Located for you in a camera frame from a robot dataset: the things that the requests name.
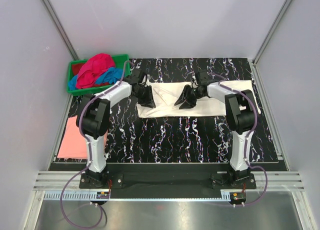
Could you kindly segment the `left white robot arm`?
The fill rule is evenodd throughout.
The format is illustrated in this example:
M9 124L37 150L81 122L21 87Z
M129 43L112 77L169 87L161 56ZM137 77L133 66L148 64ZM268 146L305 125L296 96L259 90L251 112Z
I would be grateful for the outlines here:
M143 107L151 109L156 107L150 85L125 81L118 81L107 90L96 95L85 95L82 99L76 125L85 139L87 164L81 172L97 188L103 188L108 183L105 144L110 126L111 108L130 96L136 97L138 104Z

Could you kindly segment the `cream white t shirt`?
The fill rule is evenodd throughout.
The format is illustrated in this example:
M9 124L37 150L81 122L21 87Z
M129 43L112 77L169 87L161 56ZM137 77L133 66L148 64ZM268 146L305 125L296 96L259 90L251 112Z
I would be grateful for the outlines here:
M136 105L139 118L161 118L161 117L215 117L225 116L226 106L221 100L222 94L218 97L207 96L198 99L196 106L190 109L179 109L175 105L187 82L156 83L149 82L151 87L155 108Z

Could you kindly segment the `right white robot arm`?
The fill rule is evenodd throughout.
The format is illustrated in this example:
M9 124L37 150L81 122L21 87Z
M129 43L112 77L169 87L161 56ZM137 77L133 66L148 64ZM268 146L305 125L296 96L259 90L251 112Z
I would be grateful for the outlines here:
M232 188L239 188L250 177L250 144L255 128L258 124L258 110L254 94L251 90L239 91L214 82L207 85L200 84L192 87L184 86L180 96L174 103L179 109L192 109L197 100L208 97L225 104L226 121L232 131L232 153L229 169L220 180L214 181L220 185L228 184Z

